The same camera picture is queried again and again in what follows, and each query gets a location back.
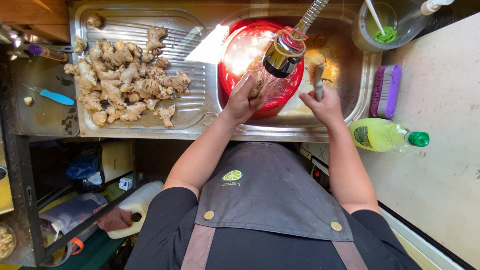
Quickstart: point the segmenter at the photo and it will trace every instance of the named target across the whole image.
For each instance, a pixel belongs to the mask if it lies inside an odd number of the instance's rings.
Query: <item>stainless steel sink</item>
[[[310,5],[310,2],[73,3],[70,10],[71,18],[75,18],[75,23],[71,25],[72,38],[73,34],[79,34],[92,45],[95,40],[107,37],[109,40],[133,41],[144,47],[146,29],[151,25],[165,26],[168,37],[164,41],[167,46],[163,55],[172,63],[172,67],[166,70],[167,75],[184,71],[192,78],[190,95],[178,95],[174,100],[162,101],[157,105],[177,105],[178,110],[172,117],[173,128],[163,127],[161,120],[149,111],[145,111],[144,117],[137,122],[97,127],[91,122],[91,112],[80,109],[81,136],[176,139],[197,138],[224,107],[219,92],[217,62],[226,26],[241,19],[267,19],[294,26]],[[307,33],[309,38],[305,61],[308,62],[309,51],[314,49],[327,57],[324,77],[331,82],[325,83],[337,89],[346,123],[368,116],[375,70],[381,62],[381,53],[363,53],[351,40],[351,23],[361,3],[361,0],[350,3],[333,1],[320,13]],[[106,26],[101,31],[85,23],[90,12],[98,12],[106,19]],[[248,120],[237,128],[233,139],[328,142],[326,128],[298,98],[299,93],[311,89],[305,71],[297,93],[276,116]]]

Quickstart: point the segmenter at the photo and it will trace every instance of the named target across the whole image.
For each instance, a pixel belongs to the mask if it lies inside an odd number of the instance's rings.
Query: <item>person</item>
[[[243,76],[175,163],[125,269],[419,270],[380,215],[335,90],[325,86],[320,102],[300,94],[328,130],[331,195],[279,144],[245,142],[224,153],[262,107],[262,94],[247,98],[254,77]]]

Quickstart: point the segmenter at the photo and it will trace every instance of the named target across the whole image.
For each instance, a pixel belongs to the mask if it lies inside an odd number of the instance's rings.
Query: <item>green bottle cap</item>
[[[407,140],[413,146],[425,147],[430,142],[430,136],[426,132],[414,131],[408,135]]]

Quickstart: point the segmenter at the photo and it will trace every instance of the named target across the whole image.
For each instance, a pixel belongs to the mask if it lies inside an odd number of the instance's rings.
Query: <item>paring knife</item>
[[[46,89],[42,89],[42,88],[39,88],[39,87],[36,87],[36,86],[29,86],[29,85],[26,85],[26,84],[23,84],[23,85],[25,87],[27,87],[28,89],[39,93],[41,96],[47,97],[47,98],[49,98],[53,101],[56,101],[58,103],[61,103],[61,104],[64,104],[64,105],[70,105],[70,106],[75,104],[75,102],[71,98],[68,98],[68,97],[66,97],[62,94],[53,93],[53,92],[50,92]]]

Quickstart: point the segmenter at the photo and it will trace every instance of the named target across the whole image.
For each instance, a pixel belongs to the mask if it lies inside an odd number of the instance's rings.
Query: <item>black shirt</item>
[[[162,191],[148,215],[125,269],[180,269],[197,214],[195,194],[183,187]],[[410,258],[386,220],[370,210],[349,215],[355,246],[369,270],[421,268]],[[237,228],[217,228],[207,270],[344,270],[330,241]]]

